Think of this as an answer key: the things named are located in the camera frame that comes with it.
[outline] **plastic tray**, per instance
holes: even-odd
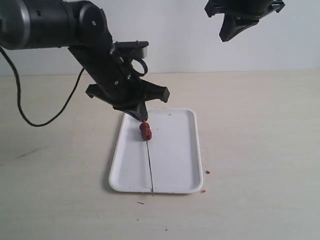
[[[196,114],[189,109],[149,110],[148,142],[155,193],[191,194],[203,185]],[[151,193],[147,144],[140,122],[125,114],[109,175],[118,192]]]

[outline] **tray rim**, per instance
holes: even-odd
[[[155,192],[156,194],[193,194],[193,193],[197,193],[200,191],[200,189],[203,187],[204,184],[204,175],[203,175],[203,168],[202,168],[202,159],[201,159],[201,150],[200,150],[200,140],[199,140],[199,132],[198,132],[198,121],[197,121],[197,115],[195,113],[195,111],[189,109],[189,108],[151,108],[149,109],[149,111],[152,110],[157,110],[157,111],[162,111],[162,110],[173,110],[173,111],[188,111],[190,113],[192,113],[193,119],[194,119],[194,130],[195,130],[195,140],[196,140],[196,150],[197,150],[197,163],[198,163],[198,169],[199,169],[199,176],[200,176],[200,181],[199,184],[197,186],[195,186],[194,188],[185,191],[185,190],[175,190],[173,192]],[[122,135],[122,132],[124,131],[124,124],[125,124],[125,120],[126,118],[132,118],[131,116],[127,115],[127,114],[123,114],[123,118],[122,118],[122,123],[121,123],[121,127],[120,127],[120,131],[119,131],[119,135],[116,141],[116,146],[114,149],[114,154],[113,154],[113,158],[112,158],[112,163],[111,163],[111,167],[110,167],[110,172],[109,172],[109,176],[108,176],[108,183],[110,185],[110,187],[117,191],[117,192],[121,192],[121,193],[151,193],[151,191],[134,191],[134,189],[123,189],[121,187],[117,187],[114,183],[113,183],[113,174],[115,172],[115,160],[118,154],[118,148],[120,145],[120,136]]]

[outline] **red food item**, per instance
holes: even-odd
[[[141,131],[141,135],[142,135],[143,140],[145,140],[145,141],[149,141],[152,138],[152,132],[151,132],[150,128],[144,128]]]
[[[146,121],[140,124],[140,130],[142,131],[143,129],[150,129],[150,125]]]

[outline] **white wall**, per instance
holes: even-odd
[[[222,43],[223,15],[208,18],[207,0],[92,0],[106,13],[114,41],[149,41],[152,73],[320,68],[319,0],[285,0],[264,18]],[[10,51],[21,75],[77,74],[67,49]],[[12,71],[0,57],[0,75]]]

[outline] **table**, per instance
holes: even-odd
[[[206,193],[129,194],[108,176],[122,114],[86,96],[28,126],[12,77],[0,78],[0,239],[316,240],[320,225],[320,70],[149,74],[167,104],[197,114]],[[76,76],[21,78],[36,123]]]

